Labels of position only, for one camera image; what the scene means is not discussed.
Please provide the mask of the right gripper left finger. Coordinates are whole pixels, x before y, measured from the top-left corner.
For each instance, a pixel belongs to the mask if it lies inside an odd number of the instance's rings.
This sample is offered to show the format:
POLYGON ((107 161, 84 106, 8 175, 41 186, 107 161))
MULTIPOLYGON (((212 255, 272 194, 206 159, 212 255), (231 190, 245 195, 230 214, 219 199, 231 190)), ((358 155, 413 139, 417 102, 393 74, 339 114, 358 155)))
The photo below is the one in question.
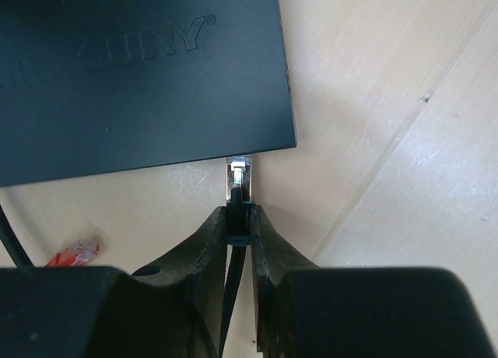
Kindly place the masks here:
POLYGON ((3 357, 215 357, 226 209, 132 274, 112 267, 1 270, 3 357))

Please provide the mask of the black ethernet cable short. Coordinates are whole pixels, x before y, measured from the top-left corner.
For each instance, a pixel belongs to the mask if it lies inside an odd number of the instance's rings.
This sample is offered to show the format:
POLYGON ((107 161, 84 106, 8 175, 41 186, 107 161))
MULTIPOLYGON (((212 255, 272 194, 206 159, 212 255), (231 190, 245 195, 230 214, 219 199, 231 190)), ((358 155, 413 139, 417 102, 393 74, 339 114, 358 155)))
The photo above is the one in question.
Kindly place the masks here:
POLYGON ((223 292, 219 356, 223 355, 233 309, 251 243, 249 221, 252 199, 252 156, 231 156, 226 161, 227 243, 232 247, 223 292))

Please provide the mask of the black ethernet cable long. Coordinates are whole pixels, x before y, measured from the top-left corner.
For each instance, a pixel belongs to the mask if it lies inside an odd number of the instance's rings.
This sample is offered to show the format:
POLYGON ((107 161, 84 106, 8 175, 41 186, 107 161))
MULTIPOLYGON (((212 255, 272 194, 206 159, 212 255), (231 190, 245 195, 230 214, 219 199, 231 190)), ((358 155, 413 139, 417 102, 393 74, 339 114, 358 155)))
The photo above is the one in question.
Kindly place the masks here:
POLYGON ((33 263, 13 231, 3 208, 0 208, 1 242, 18 268, 33 267, 33 263))

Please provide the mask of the black network switch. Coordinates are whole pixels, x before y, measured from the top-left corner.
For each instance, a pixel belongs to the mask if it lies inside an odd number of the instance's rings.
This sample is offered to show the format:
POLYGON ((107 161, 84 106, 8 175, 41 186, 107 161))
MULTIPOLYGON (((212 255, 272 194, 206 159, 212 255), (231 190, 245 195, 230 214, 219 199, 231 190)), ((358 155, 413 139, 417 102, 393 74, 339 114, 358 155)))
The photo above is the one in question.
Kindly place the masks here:
POLYGON ((1 184, 296 145, 278 0, 1 0, 1 184))

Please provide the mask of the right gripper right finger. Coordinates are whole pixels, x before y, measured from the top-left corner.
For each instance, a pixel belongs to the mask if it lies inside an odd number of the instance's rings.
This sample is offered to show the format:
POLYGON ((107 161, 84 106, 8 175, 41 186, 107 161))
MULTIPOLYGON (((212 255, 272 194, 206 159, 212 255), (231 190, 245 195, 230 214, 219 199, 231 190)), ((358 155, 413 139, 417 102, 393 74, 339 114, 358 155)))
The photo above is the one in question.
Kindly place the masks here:
POLYGON ((322 268, 251 210, 258 350, 266 357, 488 357, 463 282, 434 267, 322 268))

